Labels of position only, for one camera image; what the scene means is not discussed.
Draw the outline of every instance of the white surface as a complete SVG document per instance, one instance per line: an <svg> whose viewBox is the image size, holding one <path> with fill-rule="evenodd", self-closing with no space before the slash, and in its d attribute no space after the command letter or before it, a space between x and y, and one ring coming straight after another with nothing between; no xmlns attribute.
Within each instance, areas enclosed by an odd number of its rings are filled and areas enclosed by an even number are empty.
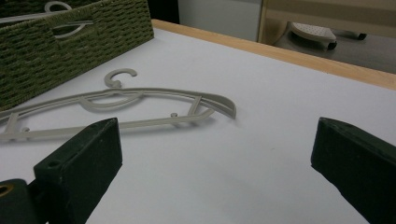
<svg viewBox="0 0 396 224"><path fill-rule="evenodd" d="M367 223L310 166L318 119L340 119L396 145L396 91L155 29L148 43L27 104L105 89L105 74L123 67L138 73L114 77L125 88L221 94L236 103L236 120L215 113L196 126L122 132L123 166L88 223ZM94 115L69 106L21 126L188 111L186 102L170 101ZM0 179L32 181L33 166L64 141L1 142Z"/></svg>
<svg viewBox="0 0 396 224"><path fill-rule="evenodd" d="M257 41L262 0L180 0L180 24Z"/></svg>

